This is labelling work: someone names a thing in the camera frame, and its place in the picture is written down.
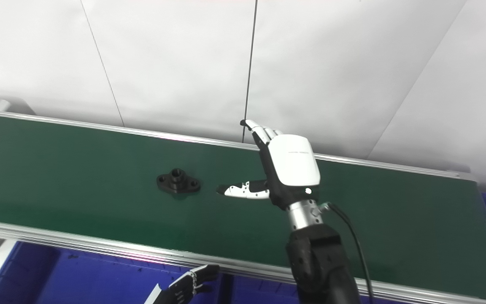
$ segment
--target robotic hand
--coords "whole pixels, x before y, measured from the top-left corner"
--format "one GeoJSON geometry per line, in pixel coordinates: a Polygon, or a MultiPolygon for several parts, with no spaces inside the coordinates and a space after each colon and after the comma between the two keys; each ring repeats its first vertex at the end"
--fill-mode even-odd
{"type": "Polygon", "coordinates": [[[237,198],[270,198],[285,210],[292,232],[286,252],[302,304],[359,304],[339,234],[320,215],[320,171],[307,138],[283,134],[245,119],[266,174],[261,181],[220,185],[217,192],[237,198]]]}
{"type": "Polygon", "coordinates": [[[285,210],[295,202],[318,199],[320,171],[307,138],[283,134],[262,127],[250,119],[241,125],[252,131],[267,180],[248,181],[235,185],[220,185],[219,194],[238,198],[270,198],[285,210]]]}
{"type": "Polygon", "coordinates": [[[157,284],[144,304],[188,304],[196,294],[210,292],[211,287],[204,285],[204,282],[216,280],[218,274],[218,265],[193,268],[165,290],[157,284]]]}

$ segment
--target black cable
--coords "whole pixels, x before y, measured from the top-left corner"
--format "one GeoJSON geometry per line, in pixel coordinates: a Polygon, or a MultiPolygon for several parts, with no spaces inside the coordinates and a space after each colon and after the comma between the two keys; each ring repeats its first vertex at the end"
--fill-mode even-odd
{"type": "MultiPolygon", "coordinates": [[[[251,68],[252,68],[252,52],[254,50],[254,31],[256,29],[256,12],[258,11],[258,0],[254,2],[254,21],[252,22],[252,37],[251,37],[251,57],[248,61],[248,78],[247,78],[247,95],[245,96],[245,117],[247,119],[247,108],[248,108],[248,90],[251,88],[251,68]]],[[[243,127],[243,136],[241,142],[245,142],[245,129],[243,127]]]]}
{"type": "Polygon", "coordinates": [[[363,272],[365,275],[365,282],[367,283],[367,292],[369,294],[369,303],[374,304],[374,293],[373,293],[373,287],[370,282],[370,275],[369,275],[369,269],[367,268],[367,262],[365,262],[365,256],[363,255],[363,250],[361,249],[361,244],[359,243],[359,239],[357,238],[357,235],[355,234],[355,230],[351,225],[349,217],[344,213],[338,206],[335,204],[328,202],[327,206],[329,207],[330,210],[335,212],[343,221],[346,223],[347,227],[350,229],[351,236],[353,236],[353,239],[355,241],[355,246],[357,247],[357,253],[359,254],[359,259],[361,260],[361,266],[363,267],[363,272]]]}

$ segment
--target robot finger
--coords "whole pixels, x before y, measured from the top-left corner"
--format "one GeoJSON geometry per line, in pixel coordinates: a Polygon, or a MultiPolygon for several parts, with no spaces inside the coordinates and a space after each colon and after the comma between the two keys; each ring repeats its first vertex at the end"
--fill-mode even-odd
{"type": "Polygon", "coordinates": [[[202,285],[205,281],[214,281],[219,275],[220,267],[215,264],[209,264],[191,269],[196,275],[196,284],[202,285]]]}
{"type": "Polygon", "coordinates": [[[233,185],[219,185],[216,189],[218,194],[233,196],[235,198],[249,198],[252,200],[262,200],[269,198],[270,191],[265,185],[265,180],[248,181],[233,185]]]}
{"type": "Polygon", "coordinates": [[[252,132],[252,137],[258,148],[263,148],[270,142],[271,138],[258,123],[250,119],[243,119],[239,124],[247,127],[252,132]]]}
{"type": "Polygon", "coordinates": [[[277,135],[270,127],[264,127],[264,131],[266,131],[266,134],[270,139],[273,139],[277,135]]]}

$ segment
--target white wall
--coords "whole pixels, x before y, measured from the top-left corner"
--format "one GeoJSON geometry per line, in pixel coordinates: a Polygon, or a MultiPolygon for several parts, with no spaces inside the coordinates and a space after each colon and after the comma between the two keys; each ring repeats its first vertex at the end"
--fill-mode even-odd
{"type": "Polygon", "coordinates": [[[370,159],[469,167],[486,190],[486,1],[464,6],[370,159]]]}
{"type": "Polygon", "coordinates": [[[246,107],[254,4],[0,0],[0,97],[234,141],[246,109],[317,152],[486,190],[486,0],[259,0],[246,107]]]}

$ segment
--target white robotic hand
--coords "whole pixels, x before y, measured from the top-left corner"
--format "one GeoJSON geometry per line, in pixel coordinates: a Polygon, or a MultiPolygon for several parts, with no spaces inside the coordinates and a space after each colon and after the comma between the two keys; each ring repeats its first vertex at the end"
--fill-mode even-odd
{"type": "Polygon", "coordinates": [[[196,294],[210,292],[211,287],[204,285],[204,282],[214,281],[218,274],[218,265],[193,268],[165,290],[157,284],[143,304],[188,304],[196,294]]]}
{"type": "Polygon", "coordinates": [[[260,149],[266,179],[220,185],[217,188],[219,194],[237,198],[270,198],[282,210],[295,202],[318,200],[320,171],[307,138],[283,134],[250,119],[242,120],[241,125],[252,132],[260,149]]]}

